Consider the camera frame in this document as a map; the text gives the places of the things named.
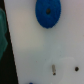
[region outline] small dark spot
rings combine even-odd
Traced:
[[[79,68],[78,67],[75,67],[75,71],[79,71]]]
[[[48,9],[46,10],[46,14],[50,14],[50,12],[51,12],[51,10],[48,8]]]
[[[55,75],[56,75],[56,73],[53,73],[53,75],[55,76]]]

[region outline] white surface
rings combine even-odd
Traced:
[[[61,0],[62,14],[52,29],[39,25],[35,4],[5,0],[19,84],[84,84],[84,0]]]

